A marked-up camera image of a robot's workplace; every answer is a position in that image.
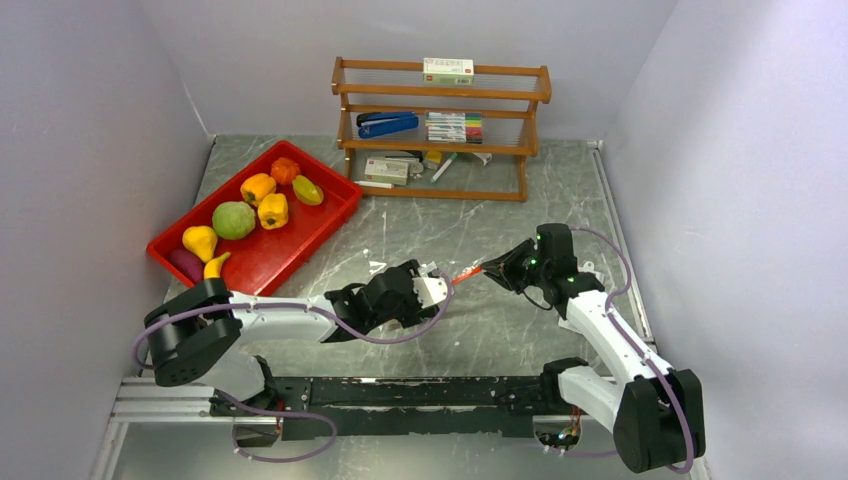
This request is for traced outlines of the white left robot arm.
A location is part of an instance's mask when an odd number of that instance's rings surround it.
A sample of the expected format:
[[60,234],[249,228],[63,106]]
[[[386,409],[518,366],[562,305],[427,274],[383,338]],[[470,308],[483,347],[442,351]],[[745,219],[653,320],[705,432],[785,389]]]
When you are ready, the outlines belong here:
[[396,322],[425,332],[453,294],[449,279],[415,260],[390,267],[367,283],[307,298],[248,295],[207,279],[150,311],[137,345],[148,348],[141,368],[160,387],[200,383],[224,392],[249,414],[273,409],[280,391],[266,360],[242,347],[259,341],[322,344],[352,340],[384,345],[374,332]]

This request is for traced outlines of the clear zip top bag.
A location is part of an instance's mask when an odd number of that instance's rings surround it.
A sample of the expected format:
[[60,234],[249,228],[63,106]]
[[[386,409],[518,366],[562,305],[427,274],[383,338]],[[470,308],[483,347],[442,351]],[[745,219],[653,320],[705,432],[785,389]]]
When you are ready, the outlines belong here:
[[[428,309],[421,307],[413,292],[413,275],[421,265],[423,264],[414,260],[394,266],[385,262],[370,261],[369,272],[372,277],[362,288],[368,307],[375,312],[383,313],[416,313]],[[438,265],[437,267],[442,271],[442,276],[453,286],[482,272],[481,265],[477,265],[465,268],[456,276],[450,276]]]

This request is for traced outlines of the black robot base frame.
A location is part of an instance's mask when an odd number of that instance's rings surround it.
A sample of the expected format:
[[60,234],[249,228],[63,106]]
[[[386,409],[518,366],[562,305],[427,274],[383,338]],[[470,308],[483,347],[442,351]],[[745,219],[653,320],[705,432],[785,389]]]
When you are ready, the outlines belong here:
[[557,442],[558,433],[538,429],[534,420],[576,414],[559,395],[556,376],[584,363],[578,357],[555,360],[537,376],[276,377],[248,404],[326,416],[341,436],[490,433]]

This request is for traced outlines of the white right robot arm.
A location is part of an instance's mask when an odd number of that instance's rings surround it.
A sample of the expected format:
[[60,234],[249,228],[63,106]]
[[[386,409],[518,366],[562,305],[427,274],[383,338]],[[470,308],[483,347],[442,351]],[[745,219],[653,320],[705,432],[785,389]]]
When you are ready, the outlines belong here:
[[574,231],[542,224],[534,238],[480,266],[513,293],[540,289],[560,326],[582,335],[612,375],[606,380],[578,358],[551,362],[541,375],[540,402],[553,414],[571,406],[587,413],[611,433],[616,454],[634,473],[687,474],[706,451],[701,381],[690,369],[674,368],[621,319],[613,300],[627,289],[607,292],[579,268]]

